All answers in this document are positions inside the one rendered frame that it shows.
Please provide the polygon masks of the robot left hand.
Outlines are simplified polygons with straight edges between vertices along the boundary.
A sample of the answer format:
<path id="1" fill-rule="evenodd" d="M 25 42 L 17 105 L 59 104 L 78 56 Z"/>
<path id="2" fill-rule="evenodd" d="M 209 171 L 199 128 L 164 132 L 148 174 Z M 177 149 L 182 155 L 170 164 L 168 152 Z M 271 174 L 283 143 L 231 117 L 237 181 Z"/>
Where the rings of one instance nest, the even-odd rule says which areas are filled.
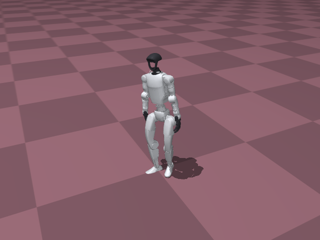
<path id="1" fill-rule="evenodd" d="M 175 121 L 176 121 L 176 127 L 173 131 L 175 131 L 174 133 L 178 132 L 179 129 L 181 128 L 181 118 L 179 119 L 178 116 L 175 116 Z"/>

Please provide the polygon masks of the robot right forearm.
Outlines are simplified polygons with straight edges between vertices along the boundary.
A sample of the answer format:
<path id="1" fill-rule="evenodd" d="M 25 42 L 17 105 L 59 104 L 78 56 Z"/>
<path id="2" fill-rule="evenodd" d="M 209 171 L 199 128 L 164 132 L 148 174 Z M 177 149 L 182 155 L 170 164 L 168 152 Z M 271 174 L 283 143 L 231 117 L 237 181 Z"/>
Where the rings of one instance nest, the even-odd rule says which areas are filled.
<path id="1" fill-rule="evenodd" d="M 147 114 L 148 114 L 148 108 L 149 108 L 149 104 L 148 104 L 148 102 L 149 102 L 149 99 L 144 99 L 144 98 L 141 98 L 142 99 L 142 113 L 144 114 L 144 111 L 146 111 L 147 112 Z"/>

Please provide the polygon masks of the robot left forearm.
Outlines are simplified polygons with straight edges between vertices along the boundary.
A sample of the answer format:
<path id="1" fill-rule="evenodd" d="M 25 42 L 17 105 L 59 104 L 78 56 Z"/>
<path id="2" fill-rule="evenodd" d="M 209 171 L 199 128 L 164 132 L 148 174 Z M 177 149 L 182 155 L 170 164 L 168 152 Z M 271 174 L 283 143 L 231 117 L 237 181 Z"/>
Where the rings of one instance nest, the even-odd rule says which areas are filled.
<path id="1" fill-rule="evenodd" d="M 179 104 L 178 104 L 178 100 L 177 100 L 177 97 L 174 96 L 174 101 L 171 106 L 172 106 L 172 110 L 173 110 L 173 114 L 174 114 L 174 118 L 175 116 L 178 116 L 178 119 L 181 118 L 181 115 L 180 115 L 180 110 L 179 110 Z"/>

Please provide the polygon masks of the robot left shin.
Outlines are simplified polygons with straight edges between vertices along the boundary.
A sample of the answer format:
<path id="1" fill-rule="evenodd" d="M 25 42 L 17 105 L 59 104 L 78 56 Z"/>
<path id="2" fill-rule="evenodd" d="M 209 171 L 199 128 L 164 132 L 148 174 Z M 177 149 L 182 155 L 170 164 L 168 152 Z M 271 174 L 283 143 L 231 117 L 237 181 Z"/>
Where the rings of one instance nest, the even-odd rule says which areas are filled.
<path id="1" fill-rule="evenodd" d="M 174 151 L 173 151 L 173 145 L 171 146 L 171 151 L 170 152 L 165 152 L 165 160 L 167 161 L 167 165 L 170 167 L 172 167 L 172 159 L 173 159 L 173 154 L 174 154 Z"/>

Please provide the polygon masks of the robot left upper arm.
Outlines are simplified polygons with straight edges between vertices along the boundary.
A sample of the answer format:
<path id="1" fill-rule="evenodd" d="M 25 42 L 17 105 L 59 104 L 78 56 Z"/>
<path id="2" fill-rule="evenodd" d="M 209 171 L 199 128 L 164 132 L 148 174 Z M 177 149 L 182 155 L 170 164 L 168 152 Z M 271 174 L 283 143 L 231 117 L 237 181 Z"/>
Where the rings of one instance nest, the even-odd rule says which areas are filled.
<path id="1" fill-rule="evenodd" d="M 167 85 L 167 89 L 169 92 L 168 101 L 169 103 L 175 103 L 174 96 L 175 94 L 175 85 L 174 85 L 174 77 L 172 75 L 163 75 L 162 76 L 164 83 Z"/>

